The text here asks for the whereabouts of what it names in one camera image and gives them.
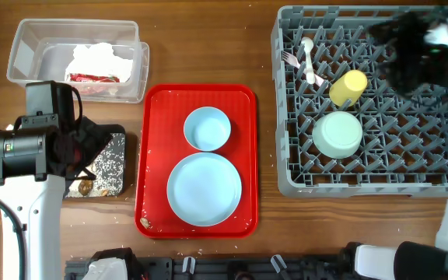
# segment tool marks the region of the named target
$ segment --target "white cloth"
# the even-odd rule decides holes
[[[114,49],[109,43],[94,44],[89,48],[78,45],[74,49],[74,60],[65,69],[65,81],[70,81],[70,74],[85,74],[114,76],[119,82],[127,82],[131,70],[132,60],[114,55]]]

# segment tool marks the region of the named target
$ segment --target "yellow cup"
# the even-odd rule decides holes
[[[352,106],[366,87],[366,75],[359,70],[350,70],[331,86],[331,101],[337,106],[341,106],[347,99],[350,99],[352,101],[350,106]]]

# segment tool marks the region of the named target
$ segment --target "red wrapper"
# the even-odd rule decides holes
[[[85,74],[70,74],[71,82],[120,82],[119,79],[115,76],[103,77],[103,76],[94,76],[94,75],[85,75]],[[106,86],[85,86],[81,87],[81,94],[93,94],[93,93],[101,93],[104,90],[108,90],[109,87]]]

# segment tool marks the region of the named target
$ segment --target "wooden table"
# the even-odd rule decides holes
[[[363,197],[291,199],[277,187],[275,90],[271,80],[270,36],[282,2],[215,0],[111,4],[107,0],[0,1],[0,128],[25,112],[24,90],[6,77],[9,51],[19,21],[25,18],[124,19],[138,23],[149,44],[148,88],[164,82],[224,82],[249,86],[258,97],[260,222],[244,240],[151,240],[133,223],[141,104],[85,103],[85,115],[100,124],[121,124],[131,133],[127,185],[118,198],[64,201],[61,210],[61,259],[90,257],[97,250],[131,247],[139,257],[233,257],[336,253],[349,241],[397,246],[405,240],[433,244],[445,199]],[[377,1],[357,1],[361,5]],[[339,5],[343,1],[324,1]],[[388,1],[386,5],[431,4]],[[197,254],[201,249],[202,256]],[[2,231],[0,219],[0,279]]]

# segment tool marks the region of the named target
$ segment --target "food crumb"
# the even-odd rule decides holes
[[[149,220],[147,218],[141,218],[139,221],[145,227],[145,229],[149,229],[150,227],[152,227],[152,225],[149,223]]]

